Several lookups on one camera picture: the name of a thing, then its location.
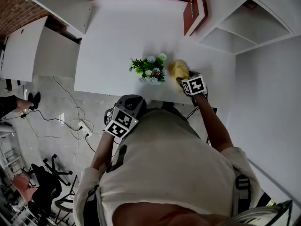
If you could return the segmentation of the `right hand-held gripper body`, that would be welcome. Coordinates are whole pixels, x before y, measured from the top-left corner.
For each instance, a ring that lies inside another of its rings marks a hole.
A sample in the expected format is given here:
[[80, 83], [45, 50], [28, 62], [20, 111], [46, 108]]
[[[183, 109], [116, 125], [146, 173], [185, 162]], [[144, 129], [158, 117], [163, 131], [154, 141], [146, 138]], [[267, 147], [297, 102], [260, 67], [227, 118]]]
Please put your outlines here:
[[198, 106], [198, 104], [193, 96], [195, 96], [197, 94], [201, 94], [205, 98], [207, 98], [207, 94], [208, 94], [207, 86], [201, 75], [192, 76], [188, 79], [183, 79], [182, 82], [184, 85], [183, 91], [186, 96], [191, 98], [191, 101], [194, 106]]

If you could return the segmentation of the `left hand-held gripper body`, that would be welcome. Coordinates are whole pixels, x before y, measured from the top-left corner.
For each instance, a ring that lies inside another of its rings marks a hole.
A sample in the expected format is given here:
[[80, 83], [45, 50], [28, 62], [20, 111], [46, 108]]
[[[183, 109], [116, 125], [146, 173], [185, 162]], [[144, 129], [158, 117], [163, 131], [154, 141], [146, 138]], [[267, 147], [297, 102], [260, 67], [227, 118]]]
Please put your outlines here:
[[115, 106], [107, 114], [105, 131], [115, 137], [124, 138], [137, 123], [138, 120], [136, 118]]

